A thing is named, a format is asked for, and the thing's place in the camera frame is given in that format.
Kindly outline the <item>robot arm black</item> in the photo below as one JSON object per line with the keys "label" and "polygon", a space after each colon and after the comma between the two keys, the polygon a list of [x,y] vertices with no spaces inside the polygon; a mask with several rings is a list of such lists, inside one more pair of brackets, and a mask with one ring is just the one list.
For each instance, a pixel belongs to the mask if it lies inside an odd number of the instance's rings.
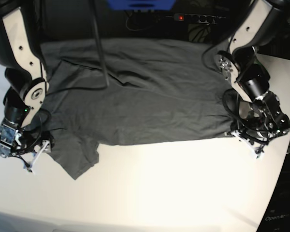
{"label": "robot arm black", "polygon": [[27,130],[35,116],[45,114],[47,121],[51,119],[50,112],[42,108],[49,96],[49,82],[30,0],[0,0],[0,65],[10,84],[3,99],[0,157],[22,159],[31,153],[32,161],[23,165],[32,172],[35,161],[42,153],[50,153],[54,142],[44,130],[44,121]]}
{"label": "robot arm black", "polygon": [[290,119],[282,112],[279,97],[270,90],[270,75],[257,58],[290,17],[290,0],[252,0],[234,28],[206,52],[214,52],[215,67],[230,84],[222,104],[234,120],[227,132],[246,144],[256,159],[276,138],[290,132]]}

